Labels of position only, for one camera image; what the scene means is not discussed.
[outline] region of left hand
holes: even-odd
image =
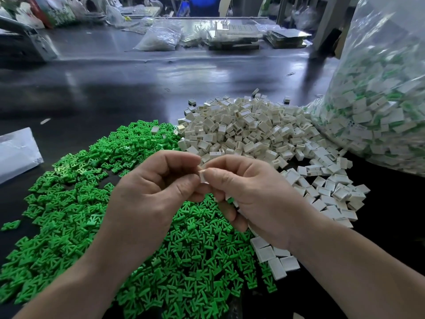
[[[125,175],[86,253],[103,267],[119,269],[125,279],[161,246],[182,203],[201,202],[211,192],[201,184],[200,162],[194,154],[161,150]]]

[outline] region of forearm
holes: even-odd
[[[318,217],[291,252],[350,319],[425,318],[425,277],[353,230]]]
[[[101,318],[123,279],[112,268],[98,266],[90,256],[84,255],[14,319]]]

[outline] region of table surface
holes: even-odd
[[[140,35],[107,27],[46,31],[60,54],[45,65],[0,70],[0,134],[31,127],[45,163],[0,185],[0,224],[16,220],[26,209],[23,198],[37,177],[67,153],[88,149],[120,125],[142,119],[176,123],[187,100],[206,101],[226,94],[249,95],[256,88],[272,101],[291,97],[305,105],[324,94],[338,60],[318,58],[311,47],[249,52],[205,50],[164,53],[126,52]],[[45,118],[51,120],[43,125]],[[359,211],[354,230],[402,262],[425,273],[422,237],[424,213],[419,202],[422,178],[354,162],[348,175],[371,193]],[[0,232],[0,262],[22,236],[38,229],[23,220],[17,230]],[[295,311],[306,319],[326,314],[344,318],[329,295],[304,269],[278,282],[278,292],[242,296],[246,318],[282,318]],[[0,319],[11,318],[18,305],[0,305]],[[121,318],[118,307],[105,317]]]

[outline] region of hand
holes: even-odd
[[[207,162],[204,168],[205,180],[213,188],[220,210],[231,225],[246,231],[249,224],[273,246],[289,249],[291,241],[319,215],[264,161],[225,155]],[[225,193],[237,201],[246,218],[224,201]]]
[[[211,192],[200,183],[200,162],[194,154],[161,150],[125,175],[88,249],[96,262],[118,268],[125,278],[152,255],[182,203],[201,202]]]

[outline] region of right hand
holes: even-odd
[[[290,249],[320,214],[267,162],[244,156],[224,155],[207,162],[205,180],[213,188],[224,217],[239,231],[248,224],[268,243]],[[233,197],[246,216],[225,200]]]

